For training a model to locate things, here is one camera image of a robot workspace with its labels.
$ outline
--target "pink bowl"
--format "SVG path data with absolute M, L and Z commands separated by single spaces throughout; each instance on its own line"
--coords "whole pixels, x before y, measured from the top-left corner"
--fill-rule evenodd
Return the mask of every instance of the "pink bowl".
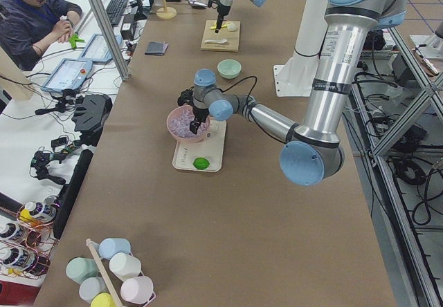
M 186 128 L 186 134 L 178 134 L 177 128 L 175 128 L 172 122 L 176 122 L 181 117 L 181 126 L 182 128 Z M 194 115 L 192 114 L 192 107 L 190 105 L 183 105 L 175 108 L 171 111 L 168 118 L 166 119 L 166 127 L 168 128 L 169 133 L 171 133 L 172 137 L 179 141 L 185 143 L 196 143 L 202 141 L 206 136 L 206 131 L 209 129 L 210 119 L 209 116 L 206 118 L 206 121 L 200 125 L 197 135 L 193 134 L 191 131 L 188 131 L 189 124 L 194 120 Z

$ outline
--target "black keyboard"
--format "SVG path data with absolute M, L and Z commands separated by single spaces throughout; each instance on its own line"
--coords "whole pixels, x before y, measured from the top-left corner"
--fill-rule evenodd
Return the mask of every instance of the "black keyboard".
M 112 26 L 117 26 L 123 16 L 123 11 L 129 0 L 111 0 L 106 7 L 106 14 Z

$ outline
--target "man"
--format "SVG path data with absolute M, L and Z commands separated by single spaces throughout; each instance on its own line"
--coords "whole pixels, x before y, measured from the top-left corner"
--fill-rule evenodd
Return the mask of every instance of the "man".
M 24 71 L 31 71 L 52 43 L 67 42 L 82 15 L 80 6 L 65 0 L 0 0 L 0 4 L 0 45 Z

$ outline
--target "table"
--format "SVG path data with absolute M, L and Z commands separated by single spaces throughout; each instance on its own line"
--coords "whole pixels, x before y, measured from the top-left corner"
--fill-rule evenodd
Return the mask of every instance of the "table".
M 347 159 L 313 187 L 291 184 L 278 164 L 281 145 L 241 117 L 228 121 L 222 169 L 172 167 L 175 140 L 165 126 L 200 68 L 234 58 L 238 77 L 257 75 L 261 103 L 302 120 L 306 98 L 276 97 L 272 67 L 292 56 L 305 0 L 235 0 L 242 21 L 238 53 L 200 52 L 211 9 L 176 3 L 171 20 L 152 16 L 105 125 L 35 306 L 85 306 L 64 274 L 90 257 L 85 239 L 125 237 L 152 278 L 152 306 L 395 306 L 343 127 Z M 144 56 L 148 41 L 170 44 Z M 232 82 L 217 77 L 221 87 Z M 248 93 L 249 84 L 238 93 Z

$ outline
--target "wooden cutting board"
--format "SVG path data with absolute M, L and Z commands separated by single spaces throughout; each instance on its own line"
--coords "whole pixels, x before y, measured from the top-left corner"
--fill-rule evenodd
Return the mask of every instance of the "wooden cutting board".
M 237 26 L 235 32 L 230 32 L 227 28 L 222 28 L 218 34 L 210 29 L 215 24 L 215 20 L 206 20 L 206 25 L 201 39 L 200 50 L 204 51 L 228 51 L 232 53 L 238 52 L 240 43 L 240 21 L 225 21 L 225 24 L 232 22 Z M 227 39 L 225 44 L 205 43 L 207 39 Z

